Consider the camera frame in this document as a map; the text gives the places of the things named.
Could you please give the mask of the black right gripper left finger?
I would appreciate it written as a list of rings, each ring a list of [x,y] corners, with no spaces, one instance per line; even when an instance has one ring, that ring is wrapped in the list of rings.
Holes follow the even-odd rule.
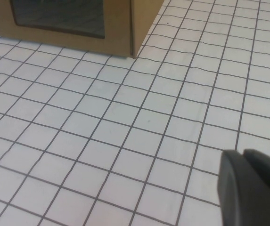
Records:
[[[270,187],[237,151],[222,153],[217,191],[224,226],[270,226]]]

